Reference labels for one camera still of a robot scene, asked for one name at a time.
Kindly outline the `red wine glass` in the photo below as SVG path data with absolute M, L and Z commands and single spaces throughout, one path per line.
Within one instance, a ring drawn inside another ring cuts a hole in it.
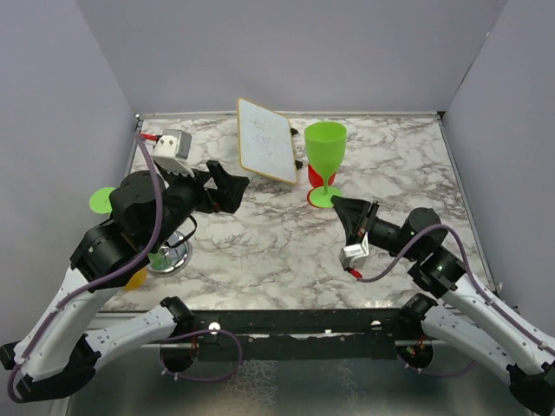
M 316 188 L 318 188 L 318 187 L 320 187 L 320 186 L 323 186 L 323 183 L 324 183 L 323 178 L 313 169 L 313 167 L 312 167 L 311 165 L 308 165 L 307 175 L 308 175 L 309 184 L 310 184 L 310 186 L 311 186 L 311 189 L 309 190 L 309 192 L 307 193 L 307 196 L 306 196 L 307 202 L 308 202 L 311 206 L 314 206 L 314 207 L 318 207 L 318 208 L 320 208 L 320 207 L 322 207 L 322 208 L 330 208 L 330 207 L 331 207 L 331 204 L 322 205 L 322 206 L 320 206 L 320 205 L 315 205 L 315 204 L 312 202 L 311 198 L 310 198 L 312 192 L 313 192 Z

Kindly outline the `yellow wine glass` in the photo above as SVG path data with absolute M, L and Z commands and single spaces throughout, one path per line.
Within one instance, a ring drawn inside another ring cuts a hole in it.
M 132 291 L 136 290 L 141 287 L 147 280 L 147 268 L 143 267 L 140 270 L 137 270 L 128 282 L 122 287 L 125 291 Z

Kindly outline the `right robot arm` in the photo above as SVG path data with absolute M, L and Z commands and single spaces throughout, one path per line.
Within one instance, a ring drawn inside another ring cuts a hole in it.
M 489 368 L 507 383 L 514 399 L 537 415 L 554 411 L 554 339 L 526 321 L 472 272 L 467 253 L 443 247 L 453 228 L 434 210 L 416 208 L 403 225 L 377 216 L 379 205 L 334 196 L 332 206 L 346 236 L 340 263 L 357 281 L 370 247 L 396 262 L 412 263 L 408 275 L 420 288 L 398 318 L 409 339 L 421 335 L 444 341 Z

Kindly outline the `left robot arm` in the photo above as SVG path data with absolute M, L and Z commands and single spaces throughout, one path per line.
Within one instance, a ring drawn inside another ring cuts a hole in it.
M 240 207 L 250 180 L 231 175 L 216 160 L 206 166 L 178 174 L 153 165 L 127 175 L 110 192 L 109 218 L 85 233 L 39 322 L 24 339 L 1 347 L 14 402 L 68 397 L 120 355 L 152 341 L 184 341 L 197 328 L 177 296 L 110 328 L 90 331 L 88 325 L 194 211 L 234 213 Z

